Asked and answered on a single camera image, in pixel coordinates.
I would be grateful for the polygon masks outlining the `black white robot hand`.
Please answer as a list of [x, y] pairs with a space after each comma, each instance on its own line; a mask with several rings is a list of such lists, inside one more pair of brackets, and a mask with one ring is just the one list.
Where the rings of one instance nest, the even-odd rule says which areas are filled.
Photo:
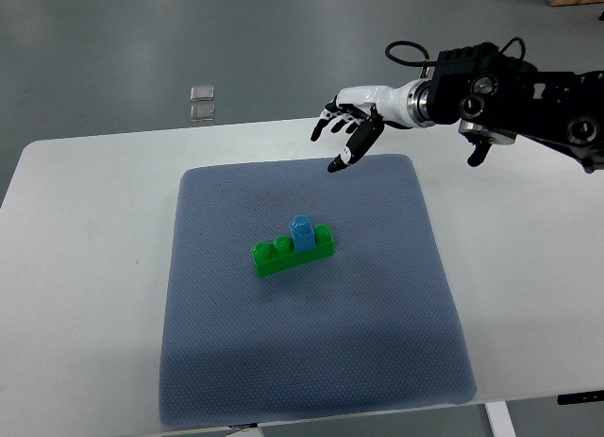
[[386, 126], [419, 127], [409, 104], [413, 86], [411, 82], [396, 89], [383, 85], [345, 88], [324, 106], [310, 139], [318, 141], [327, 127], [333, 133], [343, 131], [350, 136], [342, 151], [328, 165], [330, 173], [358, 162]]

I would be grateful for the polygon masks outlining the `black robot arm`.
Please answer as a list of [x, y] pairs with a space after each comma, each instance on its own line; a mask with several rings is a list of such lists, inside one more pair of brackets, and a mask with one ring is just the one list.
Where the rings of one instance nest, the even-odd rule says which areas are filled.
[[445, 50], [416, 65], [422, 81], [399, 105], [411, 118], [392, 127], [458, 123], [475, 147], [468, 160], [473, 167], [492, 145], [523, 136], [575, 160], [587, 174], [602, 169], [602, 72], [541, 72], [490, 42]]

